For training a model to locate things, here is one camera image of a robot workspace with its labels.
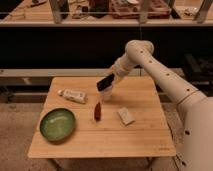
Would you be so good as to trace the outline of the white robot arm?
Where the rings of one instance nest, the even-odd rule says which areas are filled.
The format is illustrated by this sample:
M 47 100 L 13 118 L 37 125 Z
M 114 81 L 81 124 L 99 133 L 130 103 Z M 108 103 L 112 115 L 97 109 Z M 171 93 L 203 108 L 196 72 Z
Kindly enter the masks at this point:
M 143 67 L 184 116 L 181 171 L 213 171 L 213 97 L 157 61 L 153 52 L 150 41 L 129 41 L 109 74 L 97 83 L 98 91 L 120 82 L 135 66 Z

